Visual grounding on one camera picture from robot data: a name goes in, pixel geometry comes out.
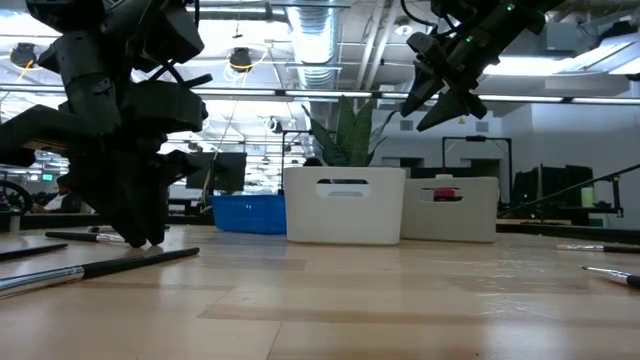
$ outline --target ceiling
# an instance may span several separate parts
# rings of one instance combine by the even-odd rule
[[[304,3],[305,0],[292,0]],[[203,6],[211,6],[216,1],[202,1]],[[387,0],[357,0],[353,1],[350,8],[340,10],[339,21],[336,29],[336,54],[333,66],[338,70],[336,81],[331,86],[335,89],[354,90],[358,78],[358,72],[362,63],[367,35],[377,33],[375,44],[379,44],[383,32],[387,28],[387,22],[393,21],[389,26],[390,33],[386,46],[383,49],[381,60],[383,65],[378,66],[372,81],[372,88],[380,86],[392,87],[396,91],[405,90],[413,79],[414,53],[405,45],[407,36],[396,34],[398,25],[402,22],[409,25],[413,31],[424,31],[424,25],[409,21],[401,10],[396,11],[394,19],[387,19],[391,13],[391,4],[397,1]],[[9,60],[9,52],[18,42],[31,42],[36,44],[36,53],[41,53],[59,35],[52,29],[42,25],[38,21],[24,13],[24,1],[5,0],[0,4],[0,84],[26,84],[60,85],[61,79],[57,74],[48,70],[22,71]],[[264,6],[264,3],[253,4]],[[409,9],[418,17],[427,18],[430,21],[438,19],[430,12],[428,1],[408,0]],[[241,10],[244,7],[234,7],[231,10]],[[611,14],[635,14],[639,5],[637,1],[627,0],[600,0],[600,1],[567,1],[565,5],[547,14],[548,22],[562,21],[573,24],[576,39],[588,46],[594,39],[589,38],[575,25],[577,19],[604,18],[606,16],[615,19]],[[371,29],[372,18],[376,13],[381,13],[381,20],[377,29]],[[205,87],[230,88],[285,88],[295,89],[301,86],[300,74],[296,70],[299,65],[296,57],[296,48],[292,43],[292,28],[290,24],[278,21],[236,21],[236,20],[212,20],[216,15],[203,13],[200,23],[200,34],[205,43],[205,50],[187,64],[177,66],[178,71],[185,79],[194,78],[204,73],[211,73],[213,81]],[[528,38],[520,40],[523,46],[528,45]],[[246,77],[235,74],[229,70],[227,58],[233,48],[248,47],[253,63],[255,64]],[[372,50],[368,68],[373,67],[371,61],[376,52]],[[134,81],[145,79],[148,74],[135,72],[132,74]],[[169,74],[161,77],[162,80],[173,81]],[[629,89],[629,82],[624,76],[608,74],[574,75],[574,76],[504,76],[484,75],[480,79],[477,93],[480,94],[508,94],[508,95],[542,95],[542,96],[616,96]],[[9,93],[0,94],[2,120],[6,121],[18,113],[26,110],[33,104],[45,104],[55,107],[64,101],[61,95],[46,93]],[[253,152],[252,155],[260,156],[264,153],[277,154],[281,147],[281,135],[274,134],[270,130],[273,121],[280,121],[286,130],[306,130],[308,120],[304,117],[300,102],[270,102],[270,101],[234,101],[234,100],[207,100],[210,113],[206,120],[203,132],[199,134],[172,134],[171,147],[187,149],[183,140],[200,142],[205,150],[215,150],[219,145],[237,146],[237,141],[260,144],[259,147],[246,149]],[[500,113],[500,107],[495,110],[494,116]],[[304,157],[312,152],[309,139],[300,136],[296,139],[301,145],[293,150],[293,154]]]

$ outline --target potted plant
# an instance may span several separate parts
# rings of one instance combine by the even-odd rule
[[[385,140],[383,124],[372,131],[373,103],[358,112],[340,99],[338,128],[332,137],[312,118],[311,134],[325,167],[284,172],[287,237],[292,242],[394,245],[400,238],[405,171],[368,167]]]

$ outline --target white plastic bin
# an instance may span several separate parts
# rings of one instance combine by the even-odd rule
[[[435,189],[454,189],[458,201],[433,201]],[[407,180],[402,238],[494,242],[497,201],[494,177]]]
[[[400,240],[404,183],[405,170],[396,168],[285,169],[287,238],[299,243],[395,245]]]

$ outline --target desk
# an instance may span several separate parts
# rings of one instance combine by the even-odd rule
[[[0,246],[59,242],[42,234]],[[640,358],[640,292],[579,269],[640,273],[638,256],[556,251],[561,241],[310,246],[172,226],[162,246],[199,257],[0,300],[2,359]],[[144,251],[70,242],[0,263],[0,276]]]

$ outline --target blue bin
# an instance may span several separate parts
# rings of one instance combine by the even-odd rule
[[[282,195],[213,196],[213,218],[224,231],[286,234],[287,214]]]

